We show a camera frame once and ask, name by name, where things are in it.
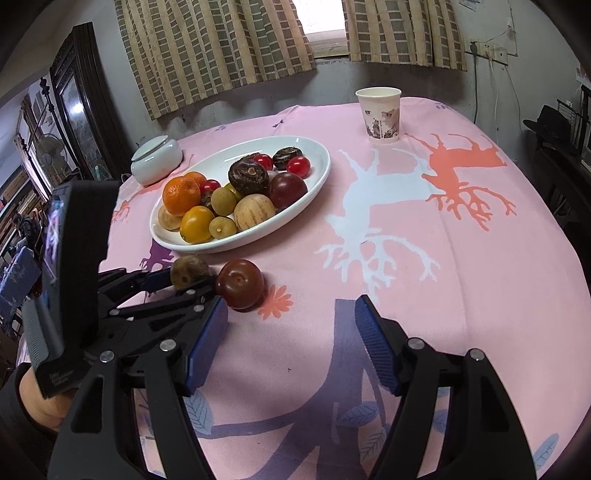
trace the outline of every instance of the striped yellow melon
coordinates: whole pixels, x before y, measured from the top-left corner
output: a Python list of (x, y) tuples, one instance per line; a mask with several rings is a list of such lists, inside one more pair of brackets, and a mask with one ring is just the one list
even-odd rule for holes
[(244, 197), (234, 209), (234, 222), (243, 232), (275, 215), (275, 205), (269, 198), (255, 193)]

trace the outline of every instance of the human hand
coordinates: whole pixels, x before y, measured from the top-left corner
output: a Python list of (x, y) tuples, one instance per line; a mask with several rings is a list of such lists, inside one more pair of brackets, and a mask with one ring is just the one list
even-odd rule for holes
[(76, 393), (75, 390), (69, 390), (52, 398), (43, 398), (32, 368), (29, 368), (27, 373), (22, 376), (18, 392), (22, 404), (31, 418), (37, 424), (55, 432), (59, 432), (60, 425), (66, 417)]

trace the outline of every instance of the black hat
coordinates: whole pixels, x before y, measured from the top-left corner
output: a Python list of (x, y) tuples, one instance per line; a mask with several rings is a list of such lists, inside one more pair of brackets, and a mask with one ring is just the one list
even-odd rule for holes
[(570, 145), (570, 122), (555, 108), (544, 105), (537, 122), (523, 120), (523, 123), (548, 143)]

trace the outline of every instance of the paper cup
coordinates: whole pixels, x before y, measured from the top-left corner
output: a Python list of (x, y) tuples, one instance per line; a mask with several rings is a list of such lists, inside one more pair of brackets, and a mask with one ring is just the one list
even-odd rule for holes
[(372, 87), (359, 90), (355, 94), (372, 142), (385, 145), (398, 141), (402, 91), (392, 87)]

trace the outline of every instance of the white deer print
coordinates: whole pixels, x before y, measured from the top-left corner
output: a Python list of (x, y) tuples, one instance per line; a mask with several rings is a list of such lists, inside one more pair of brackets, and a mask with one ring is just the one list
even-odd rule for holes
[[(425, 280), (427, 277), (437, 281), (437, 277), (433, 273), (433, 266), (441, 268), (439, 263), (429, 257), (425, 250), (413, 245), (406, 238), (393, 235), (378, 235), (382, 230), (370, 228), (369, 226), (372, 205), (392, 204), (408, 200), (427, 200), (433, 193), (438, 193), (435, 187), (421, 178), (423, 173), (431, 171), (427, 160), (406, 150), (398, 148), (392, 150), (408, 154), (417, 160), (417, 166), (412, 173), (378, 175), (379, 151), (377, 149), (374, 149), (374, 161), (367, 170), (362, 169), (346, 151), (339, 150), (357, 174), (357, 180), (350, 185), (343, 198), (345, 216), (330, 214), (325, 217), (335, 233), (343, 239), (343, 243), (324, 245), (316, 252), (317, 254), (328, 252), (324, 268), (331, 265), (335, 259), (335, 254), (339, 252), (336, 255), (337, 263), (334, 268), (340, 270), (343, 283), (347, 282), (349, 266), (356, 261), (359, 262), (362, 267), (366, 291), (373, 301), (378, 301), (377, 289), (384, 286), (389, 287), (392, 280), (395, 279), (394, 276), (388, 275), (385, 271), (387, 265), (392, 270), (396, 270), (395, 260), (384, 249), (384, 243), (388, 240), (403, 245), (421, 258), (424, 270), (419, 278), (420, 281)], [(365, 242), (371, 242), (375, 245), (375, 252), (368, 259), (365, 259), (361, 252), (361, 245)], [(377, 266), (372, 268), (372, 263), (377, 263)]]

